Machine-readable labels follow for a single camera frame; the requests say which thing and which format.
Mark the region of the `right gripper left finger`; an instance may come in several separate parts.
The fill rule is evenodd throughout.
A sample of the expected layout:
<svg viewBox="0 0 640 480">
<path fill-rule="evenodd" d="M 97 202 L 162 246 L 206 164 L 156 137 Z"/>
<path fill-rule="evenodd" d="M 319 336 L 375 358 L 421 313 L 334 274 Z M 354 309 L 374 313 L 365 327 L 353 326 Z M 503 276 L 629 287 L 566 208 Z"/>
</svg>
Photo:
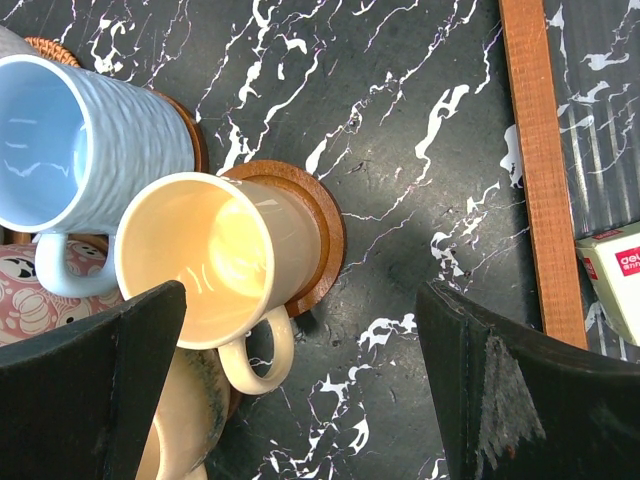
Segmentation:
<svg viewBox="0 0 640 480">
<path fill-rule="evenodd" d="M 168 281 L 2 347 L 2 478 L 134 478 L 185 312 Z"/>
</svg>

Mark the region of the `silver white mug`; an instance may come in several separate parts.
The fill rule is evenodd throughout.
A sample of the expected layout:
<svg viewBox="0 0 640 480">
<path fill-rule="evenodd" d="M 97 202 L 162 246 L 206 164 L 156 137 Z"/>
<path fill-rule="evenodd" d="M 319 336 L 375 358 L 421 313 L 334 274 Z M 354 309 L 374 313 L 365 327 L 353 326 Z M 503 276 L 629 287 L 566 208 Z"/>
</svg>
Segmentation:
<svg viewBox="0 0 640 480">
<path fill-rule="evenodd" d="M 39 55 L 38 51 L 24 38 L 6 27 L 0 26 L 0 58 L 16 54 Z"/>
</svg>

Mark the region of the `light blue mug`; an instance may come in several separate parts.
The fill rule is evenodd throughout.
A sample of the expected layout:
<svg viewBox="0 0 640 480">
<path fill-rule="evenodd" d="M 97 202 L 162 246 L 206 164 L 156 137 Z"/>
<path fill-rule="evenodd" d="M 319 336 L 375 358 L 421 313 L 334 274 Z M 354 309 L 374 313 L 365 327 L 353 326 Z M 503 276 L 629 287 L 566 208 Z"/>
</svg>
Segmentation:
<svg viewBox="0 0 640 480">
<path fill-rule="evenodd" d="M 67 267 L 71 234 L 114 237 L 131 200 L 197 165 L 186 122 L 144 88 L 28 54 L 1 61 L 1 224 L 35 233 L 35 271 L 49 292 L 102 295 L 114 258 L 87 276 Z"/>
</svg>

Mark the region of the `ringed wooden coaster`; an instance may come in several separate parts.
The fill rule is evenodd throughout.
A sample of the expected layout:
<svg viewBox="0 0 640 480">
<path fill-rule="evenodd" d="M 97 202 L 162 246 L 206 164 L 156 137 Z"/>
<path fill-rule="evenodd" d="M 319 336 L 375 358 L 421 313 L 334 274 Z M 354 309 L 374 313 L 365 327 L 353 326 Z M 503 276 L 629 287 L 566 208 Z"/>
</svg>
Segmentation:
<svg viewBox="0 0 640 480">
<path fill-rule="evenodd" d="M 162 97 L 169 104 L 171 104 L 179 113 L 180 117 L 184 121 L 189 135 L 191 137 L 193 151 L 194 151 L 194 170 L 196 172 L 208 173 L 209 172 L 209 152 L 206 143 L 205 136 L 199 124 L 191 112 L 180 102 L 174 100 L 170 96 L 167 96 L 157 90 L 153 90 L 153 93 Z"/>
<path fill-rule="evenodd" d="M 314 275 L 285 304 L 291 317 L 315 307 L 335 284 L 345 257 L 346 228 L 331 192 L 303 169 L 277 160 L 253 160 L 230 168 L 225 177 L 275 186 L 292 195 L 319 230 L 320 257 Z"/>
</svg>

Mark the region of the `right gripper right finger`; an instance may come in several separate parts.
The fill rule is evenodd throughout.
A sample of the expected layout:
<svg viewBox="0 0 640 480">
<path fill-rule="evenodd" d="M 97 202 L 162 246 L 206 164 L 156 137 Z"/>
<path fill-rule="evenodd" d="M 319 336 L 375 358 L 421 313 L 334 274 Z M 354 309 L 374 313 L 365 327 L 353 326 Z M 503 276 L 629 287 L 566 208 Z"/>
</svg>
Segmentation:
<svg viewBox="0 0 640 480">
<path fill-rule="evenodd" d="M 438 282 L 416 322 L 454 479 L 635 479 L 639 368 L 563 343 Z"/>
</svg>

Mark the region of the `maroon tall mug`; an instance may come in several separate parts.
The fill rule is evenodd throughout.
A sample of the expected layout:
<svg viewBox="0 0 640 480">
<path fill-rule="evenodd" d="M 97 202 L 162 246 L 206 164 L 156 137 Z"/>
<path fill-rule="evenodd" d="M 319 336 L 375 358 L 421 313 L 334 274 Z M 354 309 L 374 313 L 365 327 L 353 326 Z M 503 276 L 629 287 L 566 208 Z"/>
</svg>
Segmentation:
<svg viewBox="0 0 640 480">
<path fill-rule="evenodd" d="M 3 346 L 103 312 L 123 302 L 117 289 L 86 298 L 66 298 L 50 293 L 36 276 L 35 250 L 34 243 L 1 247 Z"/>
</svg>

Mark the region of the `gold brown mug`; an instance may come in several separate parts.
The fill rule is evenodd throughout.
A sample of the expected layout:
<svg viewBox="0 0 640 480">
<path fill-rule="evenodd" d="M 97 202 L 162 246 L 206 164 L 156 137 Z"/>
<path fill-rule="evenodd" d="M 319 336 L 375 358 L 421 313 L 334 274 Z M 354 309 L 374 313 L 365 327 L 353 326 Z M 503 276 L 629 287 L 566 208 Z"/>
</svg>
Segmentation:
<svg viewBox="0 0 640 480">
<path fill-rule="evenodd" d="M 206 479 L 224 430 L 230 384 L 216 350 L 178 348 L 150 427 L 138 479 Z"/>
</svg>

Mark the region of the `cream yellow mug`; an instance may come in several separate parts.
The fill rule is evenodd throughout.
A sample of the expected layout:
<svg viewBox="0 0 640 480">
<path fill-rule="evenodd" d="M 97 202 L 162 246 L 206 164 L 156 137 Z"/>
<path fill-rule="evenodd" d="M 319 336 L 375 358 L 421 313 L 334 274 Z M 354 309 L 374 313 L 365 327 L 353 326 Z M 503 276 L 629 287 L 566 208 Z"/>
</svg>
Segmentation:
<svg viewBox="0 0 640 480">
<path fill-rule="evenodd" d="M 125 299 L 168 280 L 183 284 L 177 345 L 217 350 L 236 390 L 264 394 L 287 377 L 294 334 L 285 305 L 321 256 L 319 229 L 292 195 L 211 174 L 171 174 L 131 201 L 114 252 Z"/>
</svg>

